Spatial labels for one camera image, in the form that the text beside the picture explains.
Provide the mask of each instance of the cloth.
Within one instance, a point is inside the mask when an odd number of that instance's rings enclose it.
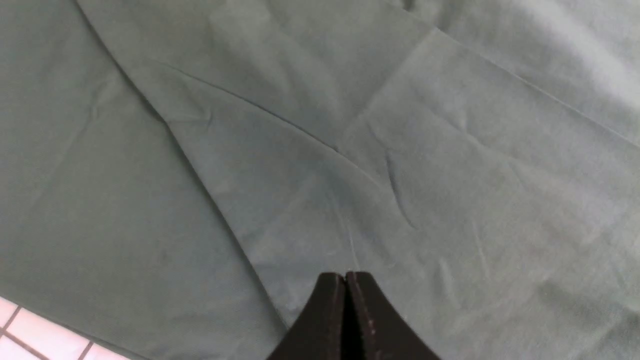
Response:
[[[640,353],[634,2],[2,7],[0,295],[259,359],[362,269],[443,359]]]

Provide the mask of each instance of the wrinkle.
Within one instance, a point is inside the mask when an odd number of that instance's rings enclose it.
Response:
[[[353,243],[353,235],[351,234],[351,229],[349,228],[349,224],[346,224],[343,221],[340,207],[338,206],[337,201],[335,200],[335,197],[333,196],[332,193],[330,193],[329,195],[330,195],[329,203],[331,205],[331,209],[335,217],[338,219],[338,224],[340,225],[340,229],[342,230],[343,233],[347,234],[347,238],[349,239],[349,246],[351,247],[351,257],[353,258],[353,263],[356,266],[356,269],[359,271],[360,262],[358,261],[358,256],[356,255],[356,249]]]
[[[76,133],[71,137],[68,145],[62,150],[61,155],[59,156],[59,160],[53,166],[53,169],[47,176],[46,182],[40,187],[40,191],[35,195],[35,198],[31,201],[31,204],[27,207],[25,211],[25,215],[20,221],[19,225],[19,233],[22,232],[24,226],[31,216],[31,212],[37,208],[37,206],[42,202],[45,195],[47,194],[49,188],[53,185],[55,180],[57,179],[58,172],[62,168],[62,166],[67,162],[68,157],[73,151],[74,147],[80,142],[80,139],[84,136],[89,125],[92,122],[98,121],[100,118],[100,107],[104,105],[105,102],[110,100],[110,96],[108,91],[110,90],[109,85],[112,84],[112,81],[107,78],[107,80],[103,81],[96,89],[95,95],[93,96],[93,100],[88,109],[88,116],[82,126],[76,131]]]
[[[453,307],[461,309],[460,301],[456,295],[455,279],[451,273],[449,262],[443,257],[438,259],[438,274],[445,297]]]
[[[474,238],[474,242],[476,243],[476,248],[478,250],[478,256],[480,256],[480,264],[482,266],[484,278],[489,280],[491,279],[490,272],[489,272],[489,265],[487,263],[486,256],[484,255],[484,251],[481,246],[480,235],[478,235],[478,229],[477,229],[476,221],[474,219],[471,219],[471,228],[474,232],[473,238]]]
[[[400,196],[400,189],[398,187],[398,183],[397,183],[397,176],[396,176],[396,170],[393,167],[393,162],[391,160],[390,154],[389,154],[389,150],[385,148],[385,163],[387,164],[387,175],[389,178],[389,184],[391,186],[391,192],[394,196],[394,201],[396,203],[396,206],[400,212],[400,214],[402,215],[402,217],[404,218],[404,221],[406,221],[406,223],[414,230],[418,230],[418,227],[415,226],[415,224],[411,221],[411,219],[409,218],[406,209],[403,206],[403,203],[401,201],[401,196]]]
[[[636,149],[640,149],[640,143],[632,140],[631,138],[621,134],[620,132],[614,130],[613,128],[611,128],[608,125],[605,125],[602,122],[596,121],[594,119],[592,119],[591,117],[587,116],[585,113],[581,112],[580,110],[578,110],[577,108],[573,107],[572,105],[569,105],[567,102],[564,102],[562,100],[560,100],[558,97],[552,95],[551,93],[547,92],[546,90],[540,88],[538,85],[535,85],[534,83],[531,83],[529,80],[526,80],[525,78],[523,78],[522,76],[515,74],[514,72],[511,72],[510,70],[505,69],[504,67],[498,65],[498,63],[496,63],[495,61],[489,59],[489,58],[485,58],[483,56],[480,56],[479,54],[471,51],[470,49],[468,49],[465,45],[463,45],[461,42],[457,41],[456,39],[454,39],[453,37],[449,36],[448,34],[442,32],[442,35],[447,37],[448,40],[454,42],[457,46],[459,46],[460,48],[467,50],[469,53],[473,54],[474,56],[478,57],[479,59],[482,59],[483,61],[487,61],[488,63],[490,63],[491,65],[493,65],[494,67],[500,69],[501,71],[504,71],[505,73],[509,74],[510,76],[514,77],[515,79],[519,80],[520,82],[522,82],[526,87],[529,87],[531,89],[533,89],[535,92],[538,92],[542,95],[544,95],[545,97],[548,97],[549,99],[559,103],[560,105],[562,105],[564,108],[572,111],[573,113],[577,114],[580,118],[587,120],[588,122],[596,125],[597,127],[605,130],[607,133],[610,133],[614,136],[616,136],[617,138],[619,138],[620,140],[623,140],[625,143],[635,147]]]

